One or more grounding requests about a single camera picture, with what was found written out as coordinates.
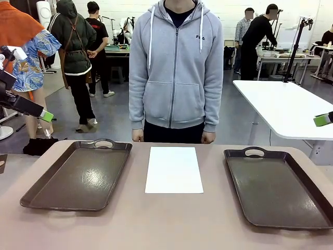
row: tray handle hole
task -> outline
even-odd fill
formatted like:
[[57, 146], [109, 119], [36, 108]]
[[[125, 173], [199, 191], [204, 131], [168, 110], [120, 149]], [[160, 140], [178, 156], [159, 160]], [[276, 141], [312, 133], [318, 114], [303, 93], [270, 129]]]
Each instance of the tray handle hole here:
[[109, 148], [113, 148], [113, 143], [111, 143], [111, 142], [106, 142], [106, 141], [103, 141], [103, 142], [96, 142], [96, 143], [95, 143], [95, 147], [109, 147]]
[[245, 151], [245, 155], [246, 156], [251, 156], [251, 155], [258, 155], [260, 157], [264, 157], [264, 152], [262, 152], [261, 150], [257, 150], [257, 149], [250, 149]]

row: floral shirt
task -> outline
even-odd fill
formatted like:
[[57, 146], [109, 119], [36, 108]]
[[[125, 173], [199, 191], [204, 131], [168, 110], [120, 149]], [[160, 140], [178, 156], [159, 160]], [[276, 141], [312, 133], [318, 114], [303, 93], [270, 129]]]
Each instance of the floral shirt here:
[[41, 31], [22, 46], [28, 57], [14, 62], [13, 75], [17, 80], [13, 90], [27, 92], [41, 88], [44, 76], [40, 68], [38, 51], [49, 57], [54, 55], [60, 47], [61, 44], [47, 30]]

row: white paper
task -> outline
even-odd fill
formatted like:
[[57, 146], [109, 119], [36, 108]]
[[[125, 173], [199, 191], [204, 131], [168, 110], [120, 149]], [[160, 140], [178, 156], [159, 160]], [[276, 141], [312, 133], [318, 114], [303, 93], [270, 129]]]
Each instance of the white paper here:
[[150, 149], [146, 193], [203, 193], [195, 148], [152, 147]]

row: green jacket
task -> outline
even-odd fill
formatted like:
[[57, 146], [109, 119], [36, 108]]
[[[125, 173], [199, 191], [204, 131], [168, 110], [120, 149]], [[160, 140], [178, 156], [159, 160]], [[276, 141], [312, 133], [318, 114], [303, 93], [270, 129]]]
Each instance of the green jacket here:
[[[74, 24], [77, 16], [79, 18], [76, 23], [76, 30], [82, 39], [84, 50], [89, 49], [96, 40], [96, 31], [78, 14], [73, 1], [60, 0], [57, 3], [57, 14], [52, 16], [48, 30], [61, 43], [62, 49], [65, 49], [72, 30], [68, 18]], [[81, 51], [81, 42], [75, 31], [73, 31], [72, 39], [66, 52], [64, 69], [66, 75], [79, 76], [89, 72], [91, 63]]]

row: beige table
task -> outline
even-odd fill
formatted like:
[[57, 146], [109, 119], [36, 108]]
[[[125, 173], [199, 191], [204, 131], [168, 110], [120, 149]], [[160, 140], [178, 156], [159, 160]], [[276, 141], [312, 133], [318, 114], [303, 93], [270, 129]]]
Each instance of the beige table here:
[[[0, 249], [329, 250], [333, 232], [261, 229], [246, 222], [223, 150], [197, 145], [203, 194], [145, 194], [151, 146], [134, 144], [110, 205], [99, 213], [23, 208], [22, 195], [70, 145], [56, 143], [0, 197]], [[333, 203], [333, 184], [299, 150], [292, 154]]]

